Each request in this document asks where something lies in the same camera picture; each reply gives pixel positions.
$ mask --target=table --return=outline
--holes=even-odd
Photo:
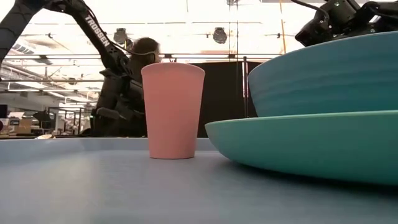
[[[398,223],[396,189],[266,172],[219,154],[150,159],[146,139],[0,141],[0,223]]]

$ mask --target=black partition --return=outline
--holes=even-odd
[[[248,76],[250,75],[250,72],[259,66],[261,63],[259,62],[247,62],[248,65]],[[249,88],[249,98],[248,98],[248,116],[250,118],[255,118],[257,117],[256,109],[254,108],[253,100],[251,98],[250,94],[250,88]]]
[[[242,62],[193,65],[206,72],[198,130],[198,137],[206,138],[206,123],[244,118]]]

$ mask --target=teal plate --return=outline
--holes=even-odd
[[[236,119],[206,124],[232,161],[326,179],[398,185],[398,111]]]

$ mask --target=plate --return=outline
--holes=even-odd
[[[398,110],[398,32],[306,47],[248,76],[257,115]]]
[[[205,127],[222,155],[248,166],[398,184],[398,111],[248,118]]]

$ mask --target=teal bowl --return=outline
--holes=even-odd
[[[276,57],[249,74],[259,117],[398,110],[398,32],[352,37]]]
[[[206,124],[228,159],[261,169],[398,185],[398,111],[276,116]]]

